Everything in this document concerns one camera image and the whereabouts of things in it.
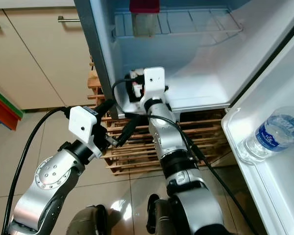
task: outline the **metal handle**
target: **metal handle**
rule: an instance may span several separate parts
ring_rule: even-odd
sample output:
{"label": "metal handle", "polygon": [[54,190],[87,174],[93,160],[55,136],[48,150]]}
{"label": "metal handle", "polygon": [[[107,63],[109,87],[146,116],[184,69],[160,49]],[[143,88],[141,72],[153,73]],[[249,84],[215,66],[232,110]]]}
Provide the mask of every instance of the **metal handle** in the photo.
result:
{"label": "metal handle", "polygon": [[58,22],[80,22],[80,19],[64,19],[63,16],[58,16]]}

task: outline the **door shelf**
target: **door shelf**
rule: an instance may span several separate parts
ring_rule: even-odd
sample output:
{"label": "door shelf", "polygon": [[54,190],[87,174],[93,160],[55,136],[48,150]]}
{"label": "door shelf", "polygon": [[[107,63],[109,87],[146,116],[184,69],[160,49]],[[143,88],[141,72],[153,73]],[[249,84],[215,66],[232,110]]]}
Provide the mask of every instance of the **door shelf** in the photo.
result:
{"label": "door shelf", "polygon": [[[229,9],[178,9],[161,10],[157,14],[154,35],[197,35],[208,34],[215,43],[219,43],[237,35],[243,26],[232,17]],[[115,38],[131,38],[133,36],[132,16],[129,11],[115,13]]]}

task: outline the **black cable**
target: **black cable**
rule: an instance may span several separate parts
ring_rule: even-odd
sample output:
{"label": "black cable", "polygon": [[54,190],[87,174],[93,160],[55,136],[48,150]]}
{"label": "black cable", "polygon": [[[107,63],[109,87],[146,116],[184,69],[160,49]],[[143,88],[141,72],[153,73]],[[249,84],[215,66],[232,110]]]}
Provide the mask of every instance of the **black cable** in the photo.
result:
{"label": "black cable", "polygon": [[[89,52],[89,54],[90,54],[90,52]],[[91,60],[92,60],[92,63],[94,62],[93,61],[93,58],[92,58],[92,56],[90,56],[91,57]],[[94,66],[92,65],[92,71],[94,70]]]}
{"label": "black cable", "polygon": [[3,220],[3,226],[2,226],[2,231],[1,231],[1,235],[7,235],[8,231],[8,223],[9,223],[9,217],[10,217],[10,213],[11,213],[11,207],[12,207],[12,201],[13,201],[13,196],[14,196],[14,191],[15,191],[15,187],[16,187],[16,183],[19,179],[19,175],[21,172],[21,169],[23,167],[23,163],[25,161],[25,157],[27,155],[27,152],[29,150],[29,147],[31,145],[31,142],[33,141],[35,134],[37,133],[39,127],[46,121],[47,118],[49,118],[52,114],[58,112],[58,111],[62,111],[64,113],[67,112],[69,108],[65,108],[65,107],[60,107],[60,108],[56,108],[51,110],[50,112],[48,112],[45,116],[43,116],[43,118],[37,123],[37,125],[35,126],[34,130],[31,132],[30,136],[28,137],[28,140],[25,144],[22,156],[20,158],[18,167],[16,168],[15,174],[14,174],[14,178],[11,184],[11,188],[10,188],[10,192],[9,192],[9,196],[8,196],[8,200],[6,203],[6,208],[5,208],[5,214],[4,214],[4,220]]}
{"label": "black cable", "polygon": [[190,148],[192,149],[192,151],[195,153],[195,155],[197,156],[197,158],[199,160],[203,160],[205,162],[205,164],[207,165],[207,167],[209,168],[209,170],[212,172],[212,174],[216,177],[216,179],[220,182],[220,184],[223,186],[223,188],[227,191],[227,193],[230,195],[230,197],[232,198],[232,200],[234,201],[235,205],[237,206],[237,208],[239,209],[239,211],[241,212],[242,216],[244,217],[247,225],[249,226],[250,230],[255,234],[258,235],[256,229],[254,228],[253,224],[251,223],[251,221],[249,220],[247,214],[245,213],[244,209],[242,208],[242,206],[240,205],[239,201],[236,199],[236,197],[234,196],[234,194],[231,192],[231,190],[229,189],[229,187],[225,184],[225,182],[220,178],[220,176],[216,173],[216,171],[212,168],[212,166],[210,165],[210,163],[208,162],[207,158],[205,157],[205,155],[202,153],[202,151],[197,147],[196,144],[194,144],[194,142],[186,135],[185,138],[188,142],[188,145],[190,146]]}
{"label": "black cable", "polygon": [[[122,82],[132,82],[135,81],[135,79],[123,79],[123,80],[119,80],[117,82],[115,82],[112,85],[112,97],[115,101],[116,106],[124,113],[124,114],[131,114],[131,115],[135,115],[133,113],[127,113],[125,112],[122,107],[118,104],[116,98],[115,98],[115,87],[122,83]],[[213,173],[213,175],[216,177],[216,179],[220,182],[220,184],[224,187],[224,189],[227,191],[227,193],[230,195],[230,197],[232,198],[232,200],[234,201],[235,205],[238,207],[239,211],[241,212],[243,218],[245,219],[246,223],[248,224],[249,228],[251,229],[251,231],[255,234],[258,235],[256,229],[254,228],[253,224],[251,223],[251,221],[249,220],[248,216],[246,215],[244,209],[242,208],[242,206],[240,205],[239,201],[235,198],[234,194],[231,192],[231,190],[228,188],[228,186],[225,184],[225,182],[220,178],[220,176],[216,173],[216,171],[211,167],[211,165],[209,164],[209,162],[207,161],[207,158],[205,157],[205,155],[202,153],[202,151],[197,147],[197,145],[194,144],[194,142],[179,128],[179,126],[174,123],[173,121],[171,121],[170,119],[167,119],[165,117],[161,117],[161,116],[155,116],[155,115],[141,115],[147,118],[157,118],[157,119],[161,119],[164,120],[166,122],[168,122],[170,125],[174,126],[179,133],[181,134],[181,137],[187,147],[187,150],[190,154],[192,154],[191,150],[193,150],[193,152],[195,153],[195,155],[197,156],[197,158],[199,160],[203,160],[205,162],[205,164],[207,165],[207,167],[209,168],[209,170]]]}

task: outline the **cabinet door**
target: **cabinet door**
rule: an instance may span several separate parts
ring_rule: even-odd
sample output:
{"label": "cabinet door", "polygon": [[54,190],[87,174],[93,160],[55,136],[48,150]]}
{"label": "cabinet door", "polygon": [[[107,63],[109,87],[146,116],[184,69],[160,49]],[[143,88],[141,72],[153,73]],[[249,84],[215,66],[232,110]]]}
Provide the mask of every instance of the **cabinet door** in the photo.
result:
{"label": "cabinet door", "polygon": [[87,95],[89,50],[75,8],[6,10],[8,18],[28,46],[66,105],[91,104]]}
{"label": "cabinet door", "polygon": [[2,10],[0,91],[20,109],[64,105]]}

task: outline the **water bottle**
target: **water bottle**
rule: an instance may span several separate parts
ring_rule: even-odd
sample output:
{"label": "water bottle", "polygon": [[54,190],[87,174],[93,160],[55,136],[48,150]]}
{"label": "water bottle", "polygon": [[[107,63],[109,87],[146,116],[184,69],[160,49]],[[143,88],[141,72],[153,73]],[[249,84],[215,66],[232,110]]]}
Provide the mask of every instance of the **water bottle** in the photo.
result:
{"label": "water bottle", "polygon": [[240,158],[248,164],[254,164],[292,145],[294,145],[294,107],[287,106],[275,110],[239,144]]}

